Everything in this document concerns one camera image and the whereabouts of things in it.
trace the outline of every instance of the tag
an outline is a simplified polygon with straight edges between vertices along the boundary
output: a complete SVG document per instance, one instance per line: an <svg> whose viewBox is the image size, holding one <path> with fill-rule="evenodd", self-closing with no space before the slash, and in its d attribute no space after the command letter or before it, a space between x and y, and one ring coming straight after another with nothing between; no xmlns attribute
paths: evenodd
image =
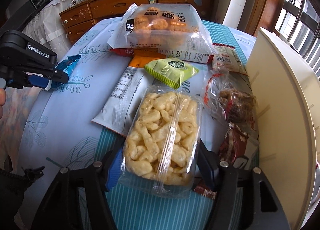
<svg viewBox="0 0 320 230"><path fill-rule="evenodd" d="M125 30L129 31L129 32L132 32L133 28L134 28L134 19L128 19L127 23L125 25Z"/></svg>

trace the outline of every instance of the wooden door frame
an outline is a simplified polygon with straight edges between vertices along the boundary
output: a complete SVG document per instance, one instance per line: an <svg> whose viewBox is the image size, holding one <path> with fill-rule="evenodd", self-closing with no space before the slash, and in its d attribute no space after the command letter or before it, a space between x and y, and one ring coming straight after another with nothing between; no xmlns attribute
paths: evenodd
<svg viewBox="0 0 320 230"><path fill-rule="evenodd" d="M284 0L255 0L245 32L257 36L260 27L273 32Z"/></svg>

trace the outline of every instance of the wooden cabinet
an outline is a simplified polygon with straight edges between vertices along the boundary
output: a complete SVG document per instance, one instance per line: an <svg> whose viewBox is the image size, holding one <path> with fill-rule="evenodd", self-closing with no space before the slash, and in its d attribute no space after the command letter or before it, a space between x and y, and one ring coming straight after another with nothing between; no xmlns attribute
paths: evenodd
<svg viewBox="0 0 320 230"><path fill-rule="evenodd" d="M87 3L76 8L72 8L61 15L61 20L65 28L88 21L90 19L92 19L92 15L89 9L89 4Z"/></svg>
<svg viewBox="0 0 320 230"><path fill-rule="evenodd" d="M186 3L197 10L202 19L210 19L212 0L87 0L60 13L61 20L74 44L91 27L104 18L123 15L127 9L136 3Z"/></svg>
<svg viewBox="0 0 320 230"><path fill-rule="evenodd" d="M70 41L77 41L93 26L94 26L93 20L89 20L89 21L74 25L72 27L66 28Z"/></svg>
<svg viewBox="0 0 320 230"><path fill-rule="evenodd" d="M211 0L158 0L158 3L191 4L201 18L210 18Z"/></svg>
<svg viewBox="0 0 320 230"><path fill-rule="evenodd" d="M93 18L102 18L124 14L133 3L139 6L149 0L98 0L90 3L90 8Z"/></svg>

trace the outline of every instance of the nutrition label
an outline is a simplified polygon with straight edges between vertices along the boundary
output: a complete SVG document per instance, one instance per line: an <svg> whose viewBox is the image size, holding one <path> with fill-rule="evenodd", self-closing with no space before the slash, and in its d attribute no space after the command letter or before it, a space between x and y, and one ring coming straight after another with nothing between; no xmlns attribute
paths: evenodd
<svg viewBox="0 0 320 230"><path fill-rule="evenodd" d="M123 75L121 76L118 84L116 85L115 89L111 93L112 97L122 99L124 94L126 93L134 74L136 73L137 68L128 66L127 69L124 71Z"/></svg>

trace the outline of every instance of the blue wrapper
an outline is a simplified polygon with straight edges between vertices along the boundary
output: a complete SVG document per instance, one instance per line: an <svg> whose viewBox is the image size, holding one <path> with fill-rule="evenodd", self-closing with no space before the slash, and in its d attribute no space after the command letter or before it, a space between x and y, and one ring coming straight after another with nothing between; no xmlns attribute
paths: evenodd
<svg viewBox="0 0 320 230"><path fill-rule="evenodd" d="M56 66L56 69L67 73L68 77L70 77L80 58L81 58L81 55L69 56L67 59L61 61ZM49 82L48 86L46 87L46 90L57 88L57 87L63 85L63 83L61 83L61 82L52 81L51 84L50 84L50 82Z"/></svg>

